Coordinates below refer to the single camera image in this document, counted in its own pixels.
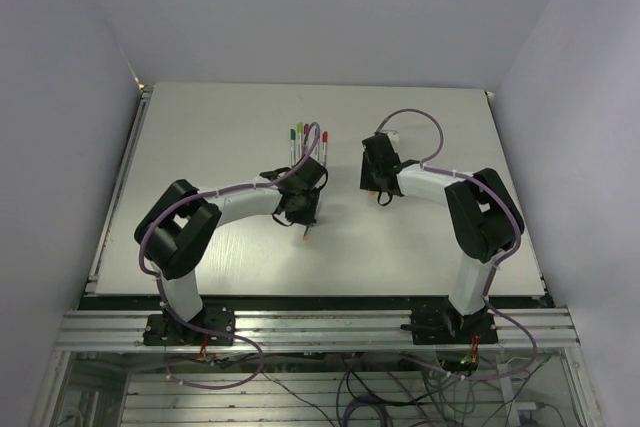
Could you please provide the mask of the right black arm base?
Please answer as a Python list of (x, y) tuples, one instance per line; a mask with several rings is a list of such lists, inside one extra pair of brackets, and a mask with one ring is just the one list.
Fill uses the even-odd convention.
[(400, 329), (411, 334), (414, 345), (471, 346), (498, 342), (494, 317), (485, 309), (469, 316), (460, 315), (452, 307), (414, 310)]

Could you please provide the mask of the light green end pen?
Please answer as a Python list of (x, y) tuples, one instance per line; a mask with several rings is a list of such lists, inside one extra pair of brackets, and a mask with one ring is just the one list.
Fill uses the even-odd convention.
[(304, 155), (303, 138), (304, 138), (304, 132), (303, 133), (298, 133), (297, 132), (297, 157), (298, 157), (298, 161), (301, 160), (303, 155)]

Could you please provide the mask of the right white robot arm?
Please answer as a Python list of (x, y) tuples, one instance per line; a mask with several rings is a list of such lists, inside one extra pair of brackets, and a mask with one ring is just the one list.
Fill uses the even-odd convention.
[(492, 168), (461, 173), (431, 168), (417, 160), (403, 161), (385, 133), (362, 141), (360, 188), (395, 197), (415, 197), (448, 208), (462, 251), (451, 312), (440, 320), (450, 341), (465, 341), (476, 330), (473, 315), (486, 308), (497, 267), (519, 249), (525, 225), (502, 178)]

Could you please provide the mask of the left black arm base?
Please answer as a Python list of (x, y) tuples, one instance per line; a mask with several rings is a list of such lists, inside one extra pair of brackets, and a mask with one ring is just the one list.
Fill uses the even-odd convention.
[(235, 315), (222, 305), (203, 307), (190, 323), (178, 322), (166, 310), (147, 318), (143, 345), (152, 347), (231, 346), (235, 333)]

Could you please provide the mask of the green end white pen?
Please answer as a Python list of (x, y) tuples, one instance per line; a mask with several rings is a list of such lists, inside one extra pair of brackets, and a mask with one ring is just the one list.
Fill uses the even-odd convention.
[(297, 162), (297, 138), (295, 141), (290, 139), (290, 166), (293, 167)]

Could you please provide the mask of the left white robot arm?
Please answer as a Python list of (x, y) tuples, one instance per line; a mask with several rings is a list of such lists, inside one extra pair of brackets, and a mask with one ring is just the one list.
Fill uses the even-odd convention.
[(178, 342), (192, 344), (203, 334), (205, 307), (195, 269), (215, 231), (255, 216), (285, 227), (310, 227), (327, 181), (327, 168), (306, 158), (217, 190), (201, 191), (185, 179), (170, 184), (136, 227), (134, 239), (139, 267), (156, 282), (162, 310), (170, 316), (168, 331)]

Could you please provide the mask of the magenta end white pen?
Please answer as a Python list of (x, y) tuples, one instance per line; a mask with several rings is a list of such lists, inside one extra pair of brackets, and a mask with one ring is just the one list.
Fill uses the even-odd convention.
[(305, 152), (305, 154), (306, 154), (307, 152), (309, 152), (309, 150), (310, 150), (310, 142), (311, 142), (311, 141), (309, 140), (309, 139), (310, 139), (310, 131), (311, 131), (311, 127), (310, 127), (310, 130), (309, 130), (309, 132), (308, 132), (307, 134), (305, 134), (305, 133), (304, 133), (304, 138), (303, 138), (303, 147), (304, 147), (304, 152)]

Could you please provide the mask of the red end white pen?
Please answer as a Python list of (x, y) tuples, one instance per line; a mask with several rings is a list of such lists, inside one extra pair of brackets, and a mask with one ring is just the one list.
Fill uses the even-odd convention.
[(322, 142), (322, 153), (321, 153), (321, 164), (326, 167), (327, 166), (327, 158), (328, 158), (328, 142)]

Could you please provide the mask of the blue end white pen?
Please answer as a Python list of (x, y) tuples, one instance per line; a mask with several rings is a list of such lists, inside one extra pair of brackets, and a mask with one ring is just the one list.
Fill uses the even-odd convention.
[(313, 148), (313, 158), (316, 161), (320, 161), (320, 150), (321, 150), (321, 145), (322, 145), (322, 133), (320, 138), (316, 138), (314, 140), (314, 148)]

